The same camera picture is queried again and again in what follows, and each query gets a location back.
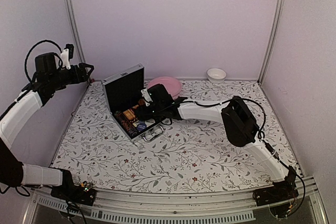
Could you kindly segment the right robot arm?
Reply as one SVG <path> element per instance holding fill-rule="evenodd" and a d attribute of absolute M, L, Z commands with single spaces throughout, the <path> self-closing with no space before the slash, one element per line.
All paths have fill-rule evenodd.
<path fill-rule="evenodd" d="M 249 152 L 270 175 L 274 187 L 271 196 L 276 201 L 291 194 L 297 173 L 286 165 L 277 151 L 265 141 L 263 128 L 246 105 L 246 98 L 234 96 L 226 101 L 195 101 L 187 97 L 173 99 L 162 84 L 142 90 L 144 104 L 136 108 L 135 114 L 141 121 L 160 120 L 204 120 L 223 123 L 228 141 L 235 147 Z"/>

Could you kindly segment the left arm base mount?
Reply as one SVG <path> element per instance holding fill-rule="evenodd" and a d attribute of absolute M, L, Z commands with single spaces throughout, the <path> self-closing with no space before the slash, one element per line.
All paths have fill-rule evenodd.
<path fill-rule="evenodd" d="M 52 197 L 86 206 L 93 206 L 96 194 L 92 182 L 84 181 L 75 185 L 72 180 L 64 180 L 60 186 L 52 186 L 50 193 Z"/>

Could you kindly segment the brown tall chip stack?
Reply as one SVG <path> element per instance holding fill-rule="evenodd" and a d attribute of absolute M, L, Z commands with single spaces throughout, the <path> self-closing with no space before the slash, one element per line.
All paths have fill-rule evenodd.
<path fill-rule="evenodd" d="M 123 120 L 121 122 L 123 128 L 125 129 L 125 131 L 131 136 L 131 137 L 135 137 L 137 135 L 137 130 L 136 128 L 127 120 Z"/>

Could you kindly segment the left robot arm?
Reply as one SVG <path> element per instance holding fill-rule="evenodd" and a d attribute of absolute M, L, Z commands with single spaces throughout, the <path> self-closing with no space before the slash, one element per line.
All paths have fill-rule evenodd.
<path fill-rule="evenodd" d="M 28 120 L 55 94 L 71 84 L 88 81 L 93 65 L 69 63 L 69 51 L 50 52 L 35 58 L 33 80 L 1 115 L 1 183 L 8 187 L 55 186 L 67 200 L 78 195 L 78 188 L 66 180 L 70 173 L 61 169 L 25 164 L 11 152 L 12 144 Z"/>

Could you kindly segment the aluminium poker case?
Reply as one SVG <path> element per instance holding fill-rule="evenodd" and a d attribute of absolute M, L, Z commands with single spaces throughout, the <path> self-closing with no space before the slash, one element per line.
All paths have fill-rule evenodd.
<path fill-rule="evenodd" d="M 160 120 L 149 119 L 146 121 L 137 120 L 130 122 L 137 130 L 137 124 L 143 122 L 147 128 L 141 132 L 137 130 L 137 135 L 131 137 L 123 128 L 122 124 L 114 117 L 116 111 L 124 112 L 125 110 L 140 105 L 140 100 L 143 99 L 141 90 L 144 89 L 144 66 L 137 64 L 131 68 L 104 78 L 102 81 L 104 96 L 107 101 L 108 109 L 116 124 L 126 135 L 128 140 L 135 143 L 143 140 L 150 143 L 159 138 L 164 133 L 164 128 Z"/>

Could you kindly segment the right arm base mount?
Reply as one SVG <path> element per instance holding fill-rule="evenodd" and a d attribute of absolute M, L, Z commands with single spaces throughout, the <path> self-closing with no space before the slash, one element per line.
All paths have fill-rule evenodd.
<path fill-rule="evenodd" d="M 273 183 L 271 187 L 253 191 L 253 199 L 257 206 L 265 206 L 286 200 L 296 200 L 299 197 L 295 181 L 282 181 Z"/>

